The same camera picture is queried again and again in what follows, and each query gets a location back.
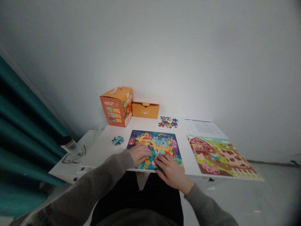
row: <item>black jar lid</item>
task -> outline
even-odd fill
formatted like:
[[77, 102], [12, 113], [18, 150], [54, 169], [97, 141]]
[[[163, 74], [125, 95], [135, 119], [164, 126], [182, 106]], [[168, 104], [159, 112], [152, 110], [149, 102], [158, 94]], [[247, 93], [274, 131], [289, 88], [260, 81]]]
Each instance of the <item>black jar lid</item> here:
[[62, 137], [57, 140], [57, 145], [64, 146], [66, 144], [69, 144], [72, 141], [72, 138], [70, 136]]

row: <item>instruction sheet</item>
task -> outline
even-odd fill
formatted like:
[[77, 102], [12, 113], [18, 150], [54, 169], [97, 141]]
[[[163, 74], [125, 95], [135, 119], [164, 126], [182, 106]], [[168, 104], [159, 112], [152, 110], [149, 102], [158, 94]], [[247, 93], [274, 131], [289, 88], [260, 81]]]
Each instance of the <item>instruction sheet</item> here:
[[212, 121], [191, 118], [183, 118], [183, 120], [190, 135], [228, 139]]

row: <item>hand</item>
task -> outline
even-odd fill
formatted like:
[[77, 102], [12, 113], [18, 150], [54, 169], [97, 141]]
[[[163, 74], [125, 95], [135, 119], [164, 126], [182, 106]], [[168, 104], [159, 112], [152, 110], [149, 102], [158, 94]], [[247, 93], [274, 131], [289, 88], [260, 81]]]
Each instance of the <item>hand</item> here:
[[165, 175], [159, 170], [156, 170], [156, 173], [167, 185], [179, 189], [185, 195], [190, 193], [194, 183], [183, 172], [182, 168], [171, 155], [159, 155], [154, 161], [164, 170]]
[[150, 151], [150, 149], [144, 145], [144, 144], [137, 144], [136, 146], [129, 149], [129, 153], [131, 154], [133, 161], [134, 161], [134, 167], [140, 165], [142, 162], [146, 160], [147, 156], [152, 157], [153, 154]]

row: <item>right hand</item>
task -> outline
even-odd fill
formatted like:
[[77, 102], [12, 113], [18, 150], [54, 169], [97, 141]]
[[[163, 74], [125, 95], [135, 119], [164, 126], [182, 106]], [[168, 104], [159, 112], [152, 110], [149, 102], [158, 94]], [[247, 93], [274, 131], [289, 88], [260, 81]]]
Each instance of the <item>right hand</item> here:
[[164, 170], [165, 175], [159, 170], [156, 170], [156, 173], [167, 185], [180, 190], [185, 195], [190, 193], [194, 183], [183, 172], [182, 168], [171, 155], [159, 155], [154, 161]]

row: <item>red barn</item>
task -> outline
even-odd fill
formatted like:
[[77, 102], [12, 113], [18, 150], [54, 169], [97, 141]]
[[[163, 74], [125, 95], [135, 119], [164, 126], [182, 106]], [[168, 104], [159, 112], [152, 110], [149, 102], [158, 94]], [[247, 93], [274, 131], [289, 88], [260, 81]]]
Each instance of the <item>red barn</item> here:
[[206, 141], [200, 139], [200, 138], [192, 138], [190, 141], [191, 148], [195, 151], [197, 154], [207, 154], [210, 155], [210, 153], [214, 152], [213, 148], [210, 144], [208, 144]]

